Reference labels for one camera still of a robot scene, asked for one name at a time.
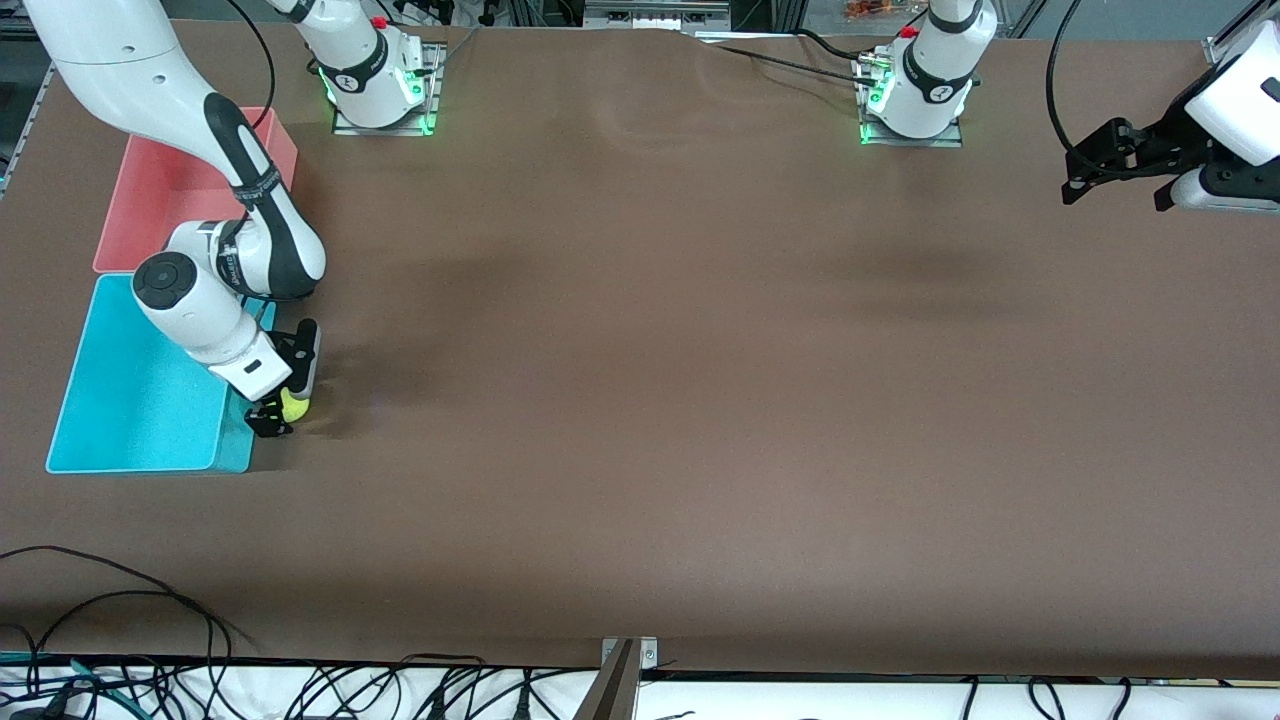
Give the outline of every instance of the yellow tennis ball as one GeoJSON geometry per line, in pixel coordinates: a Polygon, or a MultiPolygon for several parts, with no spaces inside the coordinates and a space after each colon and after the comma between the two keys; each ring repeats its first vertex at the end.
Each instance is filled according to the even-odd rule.
{"type": "Polygon", "coordinates": [[[298,400],[289,395],[289,391],[280,391],[280,405],[285,423],[297,423],[311,407],[311,398],[298,400]]]}

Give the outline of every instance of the red plastic bin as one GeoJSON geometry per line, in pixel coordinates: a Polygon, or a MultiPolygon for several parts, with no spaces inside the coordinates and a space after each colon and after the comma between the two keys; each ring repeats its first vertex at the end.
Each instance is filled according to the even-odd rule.
{"type": "MultiPolygon", "coordinates": [[[[261,108],[241,108],[253,122],[261,108]]],[[[289,140],[275,110],[255,131],[268,155],[280,169],[284,187],[293,187],[298,149],[289,140]]],[[[132,273],[164,249],[169,234],[187,220],[232,220],[244,208],[212,165],[182,150],[137,136],[129,138],[115,178],[111,206],[93,255],[99,273],[132,273]]]]}

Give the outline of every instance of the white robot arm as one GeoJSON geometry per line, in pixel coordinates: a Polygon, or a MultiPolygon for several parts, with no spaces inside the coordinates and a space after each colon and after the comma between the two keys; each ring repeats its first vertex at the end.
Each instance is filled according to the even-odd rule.
{"type": "Polygon", "coordinates": [[[298,214],[250,123],[191,65],[160,0],[27,0],[72,94],[99,119],[221,172],[248,219],[183,223],[134,273],[143,313],[251,401],[291,374],[237,293],[289,301],[324,277],[320,238],[298,214]]]}
{"type": "Polygon", "coordinates": [[[933,0],[919,35],[888,45],[892,78],[867,110],[904,137],[941,135],[964,111],[974,68],[996,24],[991,0],[933,0]]]}
{"type": "Polygon", "coordinates": [[[268,0],[307,41],[338,110],[352,123],[381,128],[424,102],[410,74],[422,67],[422,41],[376,27],[360,0],[268,0]]]}
{"type": "Polygon", "coordinates": [[[1158,176],[1160,211],[1280,213],[1280,19],[1263,17],[1144,128],[1114,118],[1068,145],[1062,202],[1092,188],[1158,176]]]}

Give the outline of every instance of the cyan plastic bin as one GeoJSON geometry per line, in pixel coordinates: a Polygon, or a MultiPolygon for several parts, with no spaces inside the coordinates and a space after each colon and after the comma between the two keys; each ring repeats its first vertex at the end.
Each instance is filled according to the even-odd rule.
{"type": "MultiPolygon", "coordinates": [[[[248,401],[187,356],[133,300],[131,273],[99,277],[45,468],[50,473],[243,473],[248,401]]],[[[250,300],[248,311],[261,305],[250,300]]],[[[275,305],[262,316],[270,329],[275,305]]]]}

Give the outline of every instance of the brown table surface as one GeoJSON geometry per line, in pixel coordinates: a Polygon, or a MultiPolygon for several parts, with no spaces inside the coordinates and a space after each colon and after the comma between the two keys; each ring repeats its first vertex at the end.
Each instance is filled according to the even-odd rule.
{"type": "MultiPolygon", "coordinates": [[[[179,31],[261,102],[243,26],[179,31]]],[[[669,32],[481,31],[435,137],[339,138],[264,31],[329,251],[289,309],[325,331],[312,415],[244,475],[44,471],[125,142],[56,83],[0,202],[0,546],[159,575],[246,655],[582,665],[648,634],[687,669],[1280,671],[1280,225],[1157,214],[1160,181],[1062,208],[1046,44],[996,42],[966,146],[929,151],[669,32]]],[[[1071,44],[1064,120],[1149,122],[1202,67],[1071,44]]],[[[122,587],[28,556],[0,616],[122,587]]],[[[122,601],[50,650],[204,628],[122,601]]]]}

